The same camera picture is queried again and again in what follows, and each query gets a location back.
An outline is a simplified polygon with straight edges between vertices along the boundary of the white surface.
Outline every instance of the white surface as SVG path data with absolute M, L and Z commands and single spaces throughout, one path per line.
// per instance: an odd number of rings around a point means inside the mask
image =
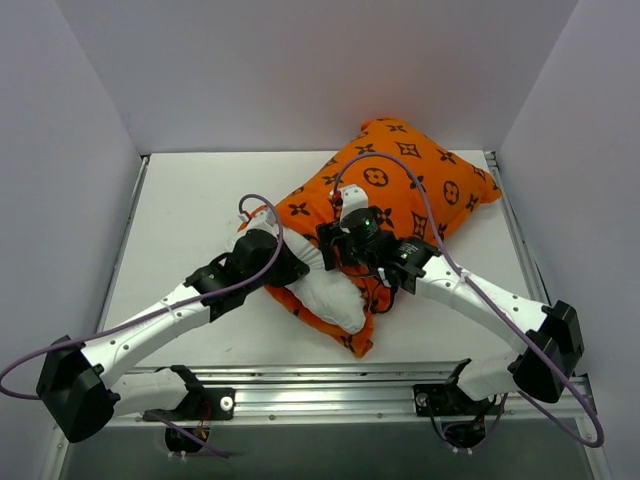
M 495 149 L 576 0 L 57 0 L 142 152 Z
M 95 328 L 140 158 L 54 2 L 0 14 L 0 365 Z M 5 382 L 35 393 L 42 359 Z M 53 419 L 0 396 L 0 477 L 39 478 Z
M 638 18 L 580 1 L 498 157 L 550 294 L 580 315 L 615 479 L 640 471 Z
M 238 227 L 237 203 L 255 192 L 279 201 L 333 152 L 153 155 L 107 326 L 156 302 L 208 263 Z M 482 152 L 459 152 L 486 166 Z M 484 205 L 447 240 L 460 264 L 526 294 L 499 203 Z M 508 349 L 500 339 L 434 301 L 400 294 L 376 318 L 373 349 L 361 362 L 457 361 Z M 356 362 L 329 336 L 303 324 L 264 290 L 213 324 L 180 337 L 141 365 L 309 365 Z

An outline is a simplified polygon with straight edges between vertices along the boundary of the patterned fabric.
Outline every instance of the patterned fabric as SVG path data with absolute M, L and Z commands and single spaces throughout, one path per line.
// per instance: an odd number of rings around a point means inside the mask
M 416 236 L 435 243 L 418 188 L 426 189 L 437 231 L 443 237 L 455 232 L 481 203 L 493 202 L 501 195 L 488 172 L 448 152 L 406 122 L 380 118 L 363 124 L 351 143 L 277 205 L 284 225 L 318 246 L 316 226 L 340 216 L 340 208 L 329 202 L 337 173 L 347 161 L 366 152 L 384 152 L 400 158 L 420 182 L 416 185 L 399 165 L 381 157 L 356 162 L 341 179 L 343 185 L 357 184 L 366 190 L 369 205 L 375 206 L 377 223 L 382 229 L 392 230 L 397 238 Z M 351 269 L 349 273 L 364 272 Z M 393 299 L 389 289 L 375 278 L 351 280 L 362 292 L 366 309 L 365 327 L 354 335 L 323 322 L 289 290 L 267 290 L 299 319 L 362 357 L 373 346 L 373 313 L 388 311 Z

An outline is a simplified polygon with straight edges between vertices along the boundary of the orange cloth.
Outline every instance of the orange cloth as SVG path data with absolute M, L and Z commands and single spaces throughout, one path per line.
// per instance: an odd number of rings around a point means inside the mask
M 283 224 L 318 246 L 316 226 L 340 217 L 340 210 L 329 202 L 336 174 L 347 161 L 365 152 L 384 152 L 409 166 L 426 189 L 438 232 L 443 237 L 456 231 L 481 203 L 493 202 L 501 195 L 488 172 L 448 152 L 406 122 L 381 118 L 364 123 L 351 143 L 277 205 Z M 435 244 L 420 193 L 402 167 L 381 157 L 365 158 L 343 175 L 341 185 L 350 184 L 365 189 L 369 205 L 376 207 L 376 220 L 381 228 L 392 230 L 396 238 L 417 236 Z M 286 288 L 267 287 L 267 290 L 302 321 L 331 335 L 356 357 L 362 357 L 373 346 L 373 313 L 390 308 L 391 292 L 376 278 L 350 279 L 366 300 L 365 326 L 354 335 L 316 317 Z

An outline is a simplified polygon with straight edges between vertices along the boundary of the gray wall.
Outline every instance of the gray wall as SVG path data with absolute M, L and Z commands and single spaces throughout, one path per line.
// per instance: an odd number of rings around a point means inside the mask
M 555 298 L 577 307 L 614 478 L 640 458 L 640 2 L 581 0 L 500 150 Z
M 338 148 L 397 115 L 496 148 L 576 0 L 58 0 L 143 153 Z
M 57 5 L 0 15 L 0 365 L 95 326 L 140 158 Z M 34 392 L 40 361 L 6 382 Z M 53 421 L 0 397 L 0 477 L 36 478 Z

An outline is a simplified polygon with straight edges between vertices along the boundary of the white pillow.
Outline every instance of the white pillow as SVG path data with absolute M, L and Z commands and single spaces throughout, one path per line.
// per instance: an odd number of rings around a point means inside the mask
M 245 233 L 246 230 L 241 230 L 230 239 L 227 250 L 233 250 L 238 238 Z M 286 288 L 323 321 L 337 325 L 350 334 L 362 330 L 365 301 L 358 287 L 343 272 L 326 271 L 320 250 L 299 233 L 285 227 L 284 242 L 310 269 L 307 275 Z

